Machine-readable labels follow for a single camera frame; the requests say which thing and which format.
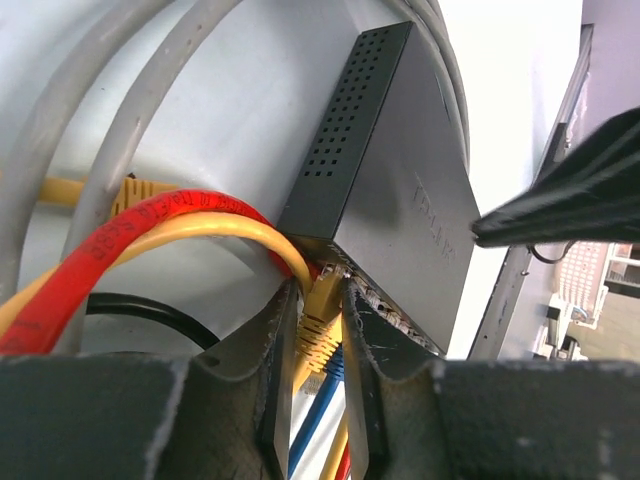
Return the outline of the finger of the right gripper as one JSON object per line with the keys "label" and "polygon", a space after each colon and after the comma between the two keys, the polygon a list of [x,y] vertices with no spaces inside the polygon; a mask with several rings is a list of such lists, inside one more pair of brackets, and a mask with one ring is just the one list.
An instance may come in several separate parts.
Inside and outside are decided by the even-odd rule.
{"label": "finger of the right gripper", "polygon": [[618,114],[525,192],[476,220],[480,247],[639,241],[639,109]]}

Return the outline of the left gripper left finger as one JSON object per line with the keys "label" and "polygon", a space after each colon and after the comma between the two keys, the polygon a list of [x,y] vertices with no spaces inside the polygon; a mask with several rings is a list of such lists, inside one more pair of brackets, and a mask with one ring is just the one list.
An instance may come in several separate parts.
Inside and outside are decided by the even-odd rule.
{"label": "left gripper left finger", "polygon": [[208,405],[196,479],[285,479],[298,284],[284,281],[251,319],[196,357]]}

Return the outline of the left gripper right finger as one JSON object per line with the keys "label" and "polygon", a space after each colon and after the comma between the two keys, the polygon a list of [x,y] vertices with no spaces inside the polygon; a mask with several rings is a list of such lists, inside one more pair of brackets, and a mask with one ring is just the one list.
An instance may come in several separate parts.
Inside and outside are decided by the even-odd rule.
{"label": "left gripper right finger", "polygon": [[342,293],[346,407],[354,479],[426,479],[430,352],[392,326],[354,279]]}

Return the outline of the black network switch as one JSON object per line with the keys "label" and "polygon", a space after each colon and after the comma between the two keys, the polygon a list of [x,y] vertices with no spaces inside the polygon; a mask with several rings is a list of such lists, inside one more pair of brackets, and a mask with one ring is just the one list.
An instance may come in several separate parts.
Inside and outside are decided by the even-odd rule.
{"label": "black network switch", "polygon": [[314,260],[348,267],[446,353],[478,215],[417,26],[361,33],[278,229]]}

